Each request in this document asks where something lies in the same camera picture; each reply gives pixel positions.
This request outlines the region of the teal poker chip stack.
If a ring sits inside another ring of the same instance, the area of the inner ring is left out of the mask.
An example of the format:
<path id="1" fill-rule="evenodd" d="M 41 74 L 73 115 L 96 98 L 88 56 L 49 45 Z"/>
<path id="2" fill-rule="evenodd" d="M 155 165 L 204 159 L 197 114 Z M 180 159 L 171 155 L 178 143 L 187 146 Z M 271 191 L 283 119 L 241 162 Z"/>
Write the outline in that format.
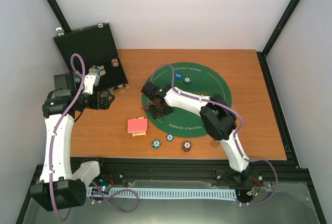
<path id="1" fill-rule="evenodd" d="M 153 149 L 158 149 L 161 147 L 161 140 L 155 139 L 152 141 L 151 146 Z"/>

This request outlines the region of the blue small blind button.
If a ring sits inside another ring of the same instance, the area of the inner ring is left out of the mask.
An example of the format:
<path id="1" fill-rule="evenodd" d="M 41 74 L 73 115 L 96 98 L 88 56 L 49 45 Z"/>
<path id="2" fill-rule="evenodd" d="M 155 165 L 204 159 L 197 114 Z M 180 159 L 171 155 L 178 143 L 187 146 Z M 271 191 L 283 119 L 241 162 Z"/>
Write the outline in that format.
<path id="1" fill-rule="evenodd" d="M 181 73 L 181 72 L 174 73 L 174 78 L 175 79 L 180 80 L 180 79 L 182 79 L 182 77 L 183 77 L 183 73 Z"/>

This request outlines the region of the brown poker chip stack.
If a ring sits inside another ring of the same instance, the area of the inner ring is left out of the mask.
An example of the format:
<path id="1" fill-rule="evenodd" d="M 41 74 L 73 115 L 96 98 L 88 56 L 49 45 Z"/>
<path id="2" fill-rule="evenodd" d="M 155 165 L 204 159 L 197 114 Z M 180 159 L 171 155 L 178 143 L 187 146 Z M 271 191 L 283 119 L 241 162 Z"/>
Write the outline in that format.
<path id="1" fill-rule="evenodd" d="M 183 142 L 182 150 L 183 150 L 183 152 L 190 152 L 191 147 L 192 147 L 191 142 L 185 141 L 185 142 Z"/>

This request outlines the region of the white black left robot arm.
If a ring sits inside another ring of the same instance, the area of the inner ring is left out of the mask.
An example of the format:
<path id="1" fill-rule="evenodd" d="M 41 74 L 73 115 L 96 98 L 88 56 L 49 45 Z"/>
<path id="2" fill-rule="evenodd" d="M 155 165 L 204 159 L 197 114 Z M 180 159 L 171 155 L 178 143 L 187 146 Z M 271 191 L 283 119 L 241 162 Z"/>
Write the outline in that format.
<path id="1" fill-rule="evenodd" d="M 54 90 L 42 105 L 47 131 L 45 160 L 30 194 L 48 212 L 82 206 L 92 181 L 102 184 L 107 180 L 108 171 L 99 159 L 83 162 L 75 172 L 70 163 L 75 113 L 85 109 L 107 110 L 115 98 L 109 91 L 94 91 L 99 80 L 100 76 L 92 73 L 55 75 Z"/>

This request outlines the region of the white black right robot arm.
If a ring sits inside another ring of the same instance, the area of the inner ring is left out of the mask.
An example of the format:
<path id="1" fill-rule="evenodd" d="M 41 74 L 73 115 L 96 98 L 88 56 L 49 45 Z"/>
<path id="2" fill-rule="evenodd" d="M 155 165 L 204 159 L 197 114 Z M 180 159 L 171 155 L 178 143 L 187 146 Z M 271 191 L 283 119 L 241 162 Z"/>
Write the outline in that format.
<path id="1" fill-rule="evenodd" d="M 250 177 L 249 157 L 239 141 L 236 120 L 243 120 L 219 94 L 199 96 L 171 85 L 155 86 L 147 82 L 141 90 L 151 103 L 148 105 L 153 119 L 171 114 L 175 108 L 193 113 L 201 118 L 206 133 L 223 147 L 229 166 L 233 170 L 229 179 L 239 186 Z"/>

